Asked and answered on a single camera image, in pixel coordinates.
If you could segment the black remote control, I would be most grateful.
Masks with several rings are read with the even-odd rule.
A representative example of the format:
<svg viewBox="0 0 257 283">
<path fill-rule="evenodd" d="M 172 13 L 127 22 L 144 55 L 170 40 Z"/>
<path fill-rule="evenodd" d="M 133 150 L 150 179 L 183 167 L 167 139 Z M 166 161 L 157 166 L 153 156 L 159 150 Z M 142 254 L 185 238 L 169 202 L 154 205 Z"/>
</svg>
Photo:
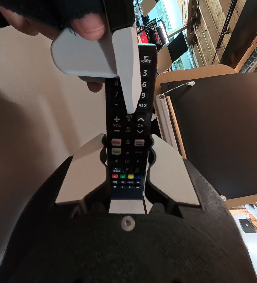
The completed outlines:
<svg viewBox="0 0 257 283">
<path fill-rule="evenodd" d="M 139 44 L 141 93 L 128 114 L 120 79 L 105 80 L 106 142 L 112 200 L 141 200 L 144 194 L 157 67 L 155 44 Z"/>
</svg>

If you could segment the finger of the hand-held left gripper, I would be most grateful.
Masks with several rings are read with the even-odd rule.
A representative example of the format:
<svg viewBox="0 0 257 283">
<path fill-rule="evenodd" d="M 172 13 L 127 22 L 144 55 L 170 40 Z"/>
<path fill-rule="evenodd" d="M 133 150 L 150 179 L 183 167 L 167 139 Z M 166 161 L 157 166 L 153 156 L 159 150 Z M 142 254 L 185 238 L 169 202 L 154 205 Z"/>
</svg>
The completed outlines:
<svg viewBox="0 0 257 283">
<path fill-rule="evenodd" d="M 113 32 L 112 44 L 127 113 L 134 113 L 141 94 L 140 57 L 135 26 Z"/>
</svg>

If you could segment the red plastic bin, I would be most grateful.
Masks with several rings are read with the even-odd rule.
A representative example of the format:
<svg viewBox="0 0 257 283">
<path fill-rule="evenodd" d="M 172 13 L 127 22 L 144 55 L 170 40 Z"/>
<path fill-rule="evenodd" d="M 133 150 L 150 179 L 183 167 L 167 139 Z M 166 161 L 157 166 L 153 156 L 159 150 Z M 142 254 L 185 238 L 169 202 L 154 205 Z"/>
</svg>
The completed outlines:
<svg viewBox="0 0 257 283">
<path fill-rule="evenodd" d="M 138 35 L 138 43 L 140 44 L 159 44 L 159 35 L 158 32 L 155 30 L 146 30 L 146 31 L 142 31 L 142 33 L 140 33 Z"/>
</svg>

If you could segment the black board with wooden rim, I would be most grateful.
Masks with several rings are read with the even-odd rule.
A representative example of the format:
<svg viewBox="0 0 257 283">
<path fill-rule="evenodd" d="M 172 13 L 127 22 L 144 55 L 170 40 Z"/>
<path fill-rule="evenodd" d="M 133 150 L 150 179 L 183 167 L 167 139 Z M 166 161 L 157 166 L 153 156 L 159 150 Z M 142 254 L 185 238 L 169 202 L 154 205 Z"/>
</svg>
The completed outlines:
<svg viewBox="0 0 257 283">
<path fill-rule="evenodd" d="M 194 86 L 181 84 L 194 81 Z M 154 107 L 161 138 L 226 197 L 226 206 L 257 202 L 257 73 L 226 65 L 156 77 Z"/>
</svg>

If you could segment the person's left hand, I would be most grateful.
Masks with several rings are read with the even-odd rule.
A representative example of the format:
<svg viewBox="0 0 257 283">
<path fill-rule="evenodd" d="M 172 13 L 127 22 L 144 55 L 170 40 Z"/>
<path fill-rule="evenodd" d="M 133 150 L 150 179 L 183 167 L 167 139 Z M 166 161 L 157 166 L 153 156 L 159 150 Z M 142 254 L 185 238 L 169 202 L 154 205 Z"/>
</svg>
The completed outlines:
<svg viewBox="0 0 257 283">
<path fill-rule="evenodd" d="M 26 35 L 37 36 L 42 34 L 53 41 L 60 34 L 55 28 L 27 19 L 2 6 L 0 6 L 0 13 L 12 27 Z M 90 13 L 81 19 L 74 19 L 70 26 L 77 34 L 89 41 L 100 39 L 107 29 L 106 18 L 98 13 Z"/>
</svg>

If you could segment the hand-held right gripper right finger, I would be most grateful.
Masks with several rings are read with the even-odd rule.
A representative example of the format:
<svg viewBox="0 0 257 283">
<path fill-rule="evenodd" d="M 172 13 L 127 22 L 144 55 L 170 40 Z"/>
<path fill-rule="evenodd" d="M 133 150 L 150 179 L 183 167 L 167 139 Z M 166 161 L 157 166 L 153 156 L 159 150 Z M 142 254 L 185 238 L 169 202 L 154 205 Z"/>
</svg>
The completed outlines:
<svg viewBox="0 0 257 283">
<path fill-rule="evenodd" d="M 164 207 L 199 207 L 200 201 L 178 150 L 155 134 L 151 136 L 145 197 Z"/>
</svg>

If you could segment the black panel with cardboard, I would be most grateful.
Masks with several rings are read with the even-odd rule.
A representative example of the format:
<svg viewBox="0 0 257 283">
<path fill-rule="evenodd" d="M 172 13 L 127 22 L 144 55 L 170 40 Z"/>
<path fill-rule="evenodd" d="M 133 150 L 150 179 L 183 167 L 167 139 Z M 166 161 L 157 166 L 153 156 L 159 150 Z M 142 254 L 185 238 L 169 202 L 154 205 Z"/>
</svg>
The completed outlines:
<svg viewBox="0 0 257 283">
<path fill-rule="evenodd" d="M 158 52 L 157 73 L 160 75 L 169 69 L 172 64 L 188 51 L 188 46 L 181 31 L 169 45 L 163 47 Z"/>
</svg>

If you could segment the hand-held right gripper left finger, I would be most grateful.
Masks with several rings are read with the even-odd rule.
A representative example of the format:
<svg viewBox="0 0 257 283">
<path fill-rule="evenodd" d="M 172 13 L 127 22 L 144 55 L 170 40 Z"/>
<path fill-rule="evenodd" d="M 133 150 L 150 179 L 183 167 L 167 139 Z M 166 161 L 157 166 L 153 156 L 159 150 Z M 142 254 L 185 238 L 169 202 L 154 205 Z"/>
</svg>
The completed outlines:
<svg viewBox="0 0 257 283">
<path fill-rule="evenodd" d="M 74 153 L 55 201 L 57 205 L 108 205 L 111 191 L 105 143 L 106 134 L 101 133 Z"/>
</svg>

